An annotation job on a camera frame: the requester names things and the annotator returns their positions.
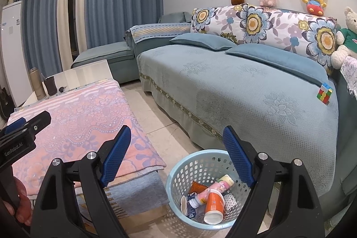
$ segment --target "pink blanket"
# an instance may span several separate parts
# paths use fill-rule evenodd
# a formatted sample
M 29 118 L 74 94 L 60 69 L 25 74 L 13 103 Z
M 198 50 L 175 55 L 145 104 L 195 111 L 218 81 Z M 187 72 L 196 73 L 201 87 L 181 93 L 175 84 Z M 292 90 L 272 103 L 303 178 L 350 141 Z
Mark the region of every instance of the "pink blanket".
M 14 175 L 24 183 L 28 195 L 37 195 L 54 158 L 75 161 L 87 152 L 98 151 L 124 124 L 131 129 L 131 144 L 116 177 L 166 166 L 138 124 L 117 81 L 100 81 L 24 108 L 13 113 L 8 124 L 21 117 L 29 120 L 44 110 L 51 114 L 51 124 L 36 135 L 36 149 L 13 165 Z

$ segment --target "blue blanket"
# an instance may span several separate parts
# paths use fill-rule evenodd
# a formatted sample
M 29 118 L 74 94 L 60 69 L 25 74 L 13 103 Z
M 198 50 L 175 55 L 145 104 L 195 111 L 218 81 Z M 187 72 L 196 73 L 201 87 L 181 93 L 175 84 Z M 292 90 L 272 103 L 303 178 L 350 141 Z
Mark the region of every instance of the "blue blanket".
M 278 68 L 178 44 L 143 52 L 138 65 L 142 81 L 150 80 L 217 142 L 224 127 L 232 125 L 257 151 L 279 161 L 302 159 L 318 195 L 330 189 L 338 125 L 335 92 L 325 105 L 316 97 L 317 85 Z

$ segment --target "floral sofa cushion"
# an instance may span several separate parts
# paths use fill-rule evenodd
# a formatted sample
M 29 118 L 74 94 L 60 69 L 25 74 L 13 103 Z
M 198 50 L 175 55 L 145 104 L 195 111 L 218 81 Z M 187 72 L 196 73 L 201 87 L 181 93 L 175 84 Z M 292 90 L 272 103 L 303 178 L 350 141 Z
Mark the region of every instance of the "floral sofa cushion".
M 245 43 L 260 43 L 308 57 L 332 72 L 336 20 L 292 10 L 242 5 Z
M 244 43 L 247 10 L 242 5 L 194 9 L 191 32 L 220 35 L 236 44 Z

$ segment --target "laundry basket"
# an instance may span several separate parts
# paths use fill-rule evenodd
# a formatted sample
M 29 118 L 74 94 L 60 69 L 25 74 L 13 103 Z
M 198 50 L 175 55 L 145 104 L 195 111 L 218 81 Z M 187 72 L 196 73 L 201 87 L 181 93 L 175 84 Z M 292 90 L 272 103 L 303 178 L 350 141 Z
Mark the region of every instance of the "laundry basket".
M 188 194 L 193 181 L 210 186 L 225 174 L 228 174 L 235 182 L 227 192 L 234 195 L 237 205 L 224 216 L 220 224 L 198 223 L 181 213 L 181 197 Z M 202 230 L 222 230 L 233 226 L 244 206 L 250 188 L 240 181 L 228 152 L 208 149 L 190 154 L 179 161 L 167 177 L 166 191 L 171 210 L 182 222 Z

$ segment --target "cup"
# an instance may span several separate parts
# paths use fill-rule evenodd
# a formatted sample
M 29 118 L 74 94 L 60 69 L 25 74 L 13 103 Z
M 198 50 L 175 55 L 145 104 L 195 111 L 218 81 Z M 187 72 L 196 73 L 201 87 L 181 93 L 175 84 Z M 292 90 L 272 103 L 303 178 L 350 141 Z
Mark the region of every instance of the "cup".
M 55 78 L 53 76 L 46 78 L 44 80 L 44 84 L 46 86 L 47 93 L 49 94 L 49 96 L 55 95 L 57 93 Z
M 208 195 L 204 221 L 209 225 L 217 225 L 223 221 L 224 198 L 222 194 L 211 189 Z

